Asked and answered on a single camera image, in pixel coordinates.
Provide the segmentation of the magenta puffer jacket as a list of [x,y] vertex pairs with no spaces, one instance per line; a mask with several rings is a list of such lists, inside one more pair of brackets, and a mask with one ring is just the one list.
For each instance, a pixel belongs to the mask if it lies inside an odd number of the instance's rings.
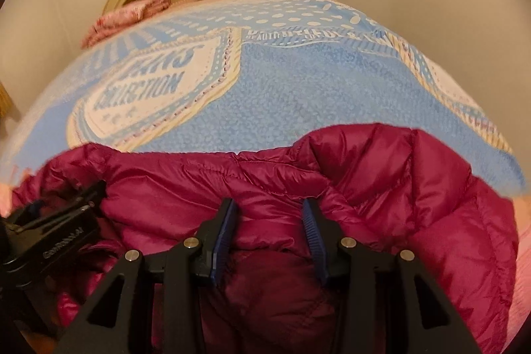
[[12,202],[68,198],[99,180],[107,187],[101,237],[56,279],[61,326],[117,255],[167,250],[232,198],[240,212],[228,273],[201,302],[208,352],[327,352],[334,309],[301,221],[303,201],[314,197],[345,235],[378,251],[417,254],[481,350],[504,348],[517,271],[512,203],[421,130],[340,125],[289,147],[240,154],[88,144],[49,160],[13,190]]

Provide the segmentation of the folded pink floral blanket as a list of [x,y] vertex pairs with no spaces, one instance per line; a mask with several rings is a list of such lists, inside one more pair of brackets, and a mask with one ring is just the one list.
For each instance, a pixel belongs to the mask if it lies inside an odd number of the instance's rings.
[[81,47],[92,47],[136,23],[162,13],[171,4],[171,0],[138,0],[103,14],[90,26],[81,41]]

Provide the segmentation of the blue and pink bedspread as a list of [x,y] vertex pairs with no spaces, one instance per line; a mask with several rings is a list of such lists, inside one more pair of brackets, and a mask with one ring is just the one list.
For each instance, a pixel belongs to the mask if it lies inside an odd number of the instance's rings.
[[[292,146],[340,125],[421,130],[499,196],[526,188],[507,140],[444,69],[332,0],[201,0],[90,48],[41,94],[10,142],[33,176],[80,146],[217,154]],[[507,340],[529,307],[517,271]]]

